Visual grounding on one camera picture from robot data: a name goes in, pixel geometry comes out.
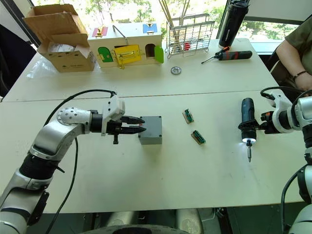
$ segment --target metal handle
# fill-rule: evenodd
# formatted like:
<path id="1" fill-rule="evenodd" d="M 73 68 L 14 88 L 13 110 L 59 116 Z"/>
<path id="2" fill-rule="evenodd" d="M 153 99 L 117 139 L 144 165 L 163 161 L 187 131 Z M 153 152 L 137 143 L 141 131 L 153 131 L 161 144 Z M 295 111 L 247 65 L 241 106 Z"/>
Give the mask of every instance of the metal handle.
<path id="1" fill-rule="evenodd" d="M 113 31 L 114 32 L 115 32 L 115 29 L 117 29 L 117 27 L 115 25 L 113 25 Z M 119 29 L 117 29 L 117 31 L 123 36 L 123 38 L 125 38 L 126 45 L 129 45 L 127 37 L 125 35 L 123 35 L 123 33 Z"/>

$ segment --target cardboard box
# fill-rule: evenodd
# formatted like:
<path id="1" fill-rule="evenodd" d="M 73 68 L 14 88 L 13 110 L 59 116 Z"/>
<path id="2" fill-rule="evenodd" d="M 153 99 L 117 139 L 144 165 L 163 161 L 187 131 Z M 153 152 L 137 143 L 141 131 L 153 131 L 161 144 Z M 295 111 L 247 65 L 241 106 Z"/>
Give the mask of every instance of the cardboard box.
<path id="1" fill-rule="evenodd" d="M 87 34 L 71 4 L 34 6 L 23 19 L 41 42 L 46 39 L 52 40 L 51 35 Z"/>
<path id="2" fill-rule="evenodd" d="M 37 52 L 48 59 L 59 72 L 93 71 L 96 59 L 90 51 L 87 34 L 52 35 L 52 40 L 46 39 Z M 71 52 L 49 52 L 50 42 L 67 44 L 76 47 Z"/>

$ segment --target black cable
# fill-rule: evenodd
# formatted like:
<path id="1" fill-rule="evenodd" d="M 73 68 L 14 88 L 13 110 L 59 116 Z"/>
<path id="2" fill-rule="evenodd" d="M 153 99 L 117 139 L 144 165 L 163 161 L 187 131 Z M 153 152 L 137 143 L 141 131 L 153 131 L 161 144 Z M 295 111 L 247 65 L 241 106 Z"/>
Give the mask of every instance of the black cable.
<path id="1" fill-rule="evenodd" d="M 303 167 L 301 167 L 298 171 L 295 172 L 295 174 L 292 175 L 292 177 L 290 177 L 290 179 L 287 181 L 287 183 L 285 184 L 285 187 L 283 189 L 282 192 L 282 198 L 281 198 L 281 223 L 282 223 L 282 234 L 284 234 L 284 229 L 285 229 L 285 196 L 286 196 L 286 192 L 289 188 L 289 186 L 291 185 L 291 183 L 293 182 L 293 180 L 297 177 L 297 174 L 299 171 L 301 171 L 302 169 L 304 169 L 307 166 L 304 165 Z"/>
<path id="2" fill-rule="evenodd" d="M 55 114 L 55 112 L 65 103 L 69 102 L 70 100 L 74 99 L 75 97 L 81 95 L 81 94 L 85 94 L 85 93 L 90 93 L 90 92 L 106 92 L 106 93 L 110 93 L 111 94 L 111 97 L 113 95 L 116 95 L 116 93 L 114 91 L 109 91 L 109 90 L 104 90 L 104 89 L 90 89 L 90 90 L 85 90 L 85 91 L 82 91 L 82 92 L 79 92 L 79 93 L 76 93 L 74 95 L 71 95 L 70 97 L 68 97 L 67 99 L 65 99 L 64 101 L 62 101 L 52 112 L 51 114 L 49 115 L 49 117 L 47 118 L 46 122 L 44 123 L 44 126 L 47 125 L 51 118 L 53 117 L 53 115 Z M 58 218 L 58 215 L 61 211 L 61 209 L 63 208 L 67 198 L 69 197 L 69 194 L 70 192 L 72 191 L 72 188 L 73 188 L 73 185 L 74 185 L 74 182 L 75 182 L 75 177 L 76 177 L 76 170 L 77 170 L 77 161 L 78 161 L 78 140 L 77 138 L 75 138 L 75 143 L 76 143 L 76 155 L 75 155 L 75 165 L 74 165 L 74 172 L 73 172 L 73 178 L 72 178 L 72 182 L 70 184 L 70 187 L 69 187 L 69 190 L 66 194 L 66 197 L 65 199 L 63 200 L 63 202 L 61 203 L 61 205 L 59 206 L 57 212 L 55 213 L 47 231 L 45 232 L 45 234 L 49 234 L 49 232 L 51 231 L 56 219 Z"/>
<path id="3" fill-rule="evenodd" d="M 79 93 L 76 93 L 74 95 L 71 95 L 70 97 L 68 97 L 67 99 L 65 99 L 64 101 L 62 101 L 52 112 L 51 114 L 49 115 L 49 117 L 47 118 L 46 122 L 44 123 L 44 125 L 47 125 L 51 118 L 53 117 L 53 115 L 55 114 L 55 112 L 62 106 L 64 105 L 65 103 L 67 103 L 68 101 L 74 99 L 75 97 L 81 95 L 81 94 L 85 94 L 85 93 L 90 93 L 90 92 L 106 92 L 106 93 L 110 93 L 111 94 L 111 97 L 113 95 L 116 95 L 116 93 L 114 91 L 110 91 L 110 90 L 105 90 L 105 89 L 89 89 L 89 90 L 85 90 L 85 91 L 82 91 L 82 92 L 79 92 Z"/>
<path id="4" fill-rule="evenodd" d="M 273 97 L 272 95 L 265 93 L 265 91 L 271 90 L 271 89 L 288 90 L 288 91 L 292 91 L 292 92 L 295 92 L 295 93 L 302 93 L 302 92 L 303 92 L 303 91 L 300 90 L 300 89 L 296 89 L 296 88 L 292 88 L 292 87 L 287 87 L 287 86 L 275 86 L 275 87 L 268 87 L 268 88 L 265 88 L 265 89 L 261 90 L 261 91 L 260 91 L 260 95 L 263 96 L 263 97 L 265 97 L 265 98 L 274 100 L 274 97 Z"/>
<path id="5" fill-rule="evenodd" d="M 67 198 L 69 197 L 70 192 L 72 191 L 72 188 L 73 188 L 73 185 L 74 185 L 74 182 L 75 182 L 76 170 L 77 170 L 77 161 L 78 161 L 78 140 L 77 140 L 77 138 L 75 138 L 75 143 L 76 143 L 76 154 L 75 154 L 75 165 L 74 165 L 74 172 L 73 172 L 72 182 L 70 184 L 70 187 L 69 187 L 69 190 L 68 190 L 68 192 L 66 194 L 65 199 L 63 200 L 62 204 L 59 206 L 58 211 L 55 213 L 55 215 L 54 215 L 54 217 L 53 217 L 53 219 L 52 219 L 52 221 L 51 221 L 47 231 L 45 232 L 45 234 L 49 234 L 50 230 L 52 229 L 56 219 L 58 218 L 58 215 L 59 215 L 61 209 L 63 208 Z"/>
<path id="6" fill-rule="evenodd" d="M 296 104 L 297 104 L 299 98 L 302 98 L 304 95 L 306 95 L 306 94 L 311 94 L 311 93 L 312 93 L 312 90 L 311 90 L 311 89 L 310 89 L 310 90 L 307 90 L 307 91 L 304 91 L 304 92 L 303 92 L 302 94 L 300 94 L 300 95 L 295 99 L 295 101 L 292 103 L 291 114 L 292 114 L 292 119 L 293 119 L 293 121 L 294 121 L 294 124 L 295 124 L 296 126 L 298 126 L 299 123 L 298 123 L 298 120 L 297 120 L 297 118 L 296 118 L 296 114 L 295 114 L 295 112 L 294 112 L 294 107 L 296 106 Z"/>

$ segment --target gray box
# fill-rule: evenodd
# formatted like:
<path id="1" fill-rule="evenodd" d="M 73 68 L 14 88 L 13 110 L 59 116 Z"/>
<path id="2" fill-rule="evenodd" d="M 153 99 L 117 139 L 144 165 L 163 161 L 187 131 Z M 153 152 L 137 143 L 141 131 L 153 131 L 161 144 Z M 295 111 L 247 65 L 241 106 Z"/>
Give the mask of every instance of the gray box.
<path id="1" fill-rule="evenodd" d="M 141 127 L 146 128 L 144 132 L 138 134 L 141 145 L 161 145 L 161 116 L 142 116 L 140 118 L 145 121 Z"/>

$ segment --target black water bottle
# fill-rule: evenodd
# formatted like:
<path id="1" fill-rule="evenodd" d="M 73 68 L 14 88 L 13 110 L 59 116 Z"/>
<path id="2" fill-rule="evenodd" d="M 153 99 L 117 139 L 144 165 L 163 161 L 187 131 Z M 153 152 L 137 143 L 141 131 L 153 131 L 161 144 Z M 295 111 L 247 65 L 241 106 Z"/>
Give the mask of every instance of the black water bottle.
<path id="1" fill-rule="evenodd" d="M 248 3 L 244 0 L 232 0 L 225 14 L 225 23 L 221 29 L 220 47 L 231 46 L 240 25 L 248 13 Z"/>

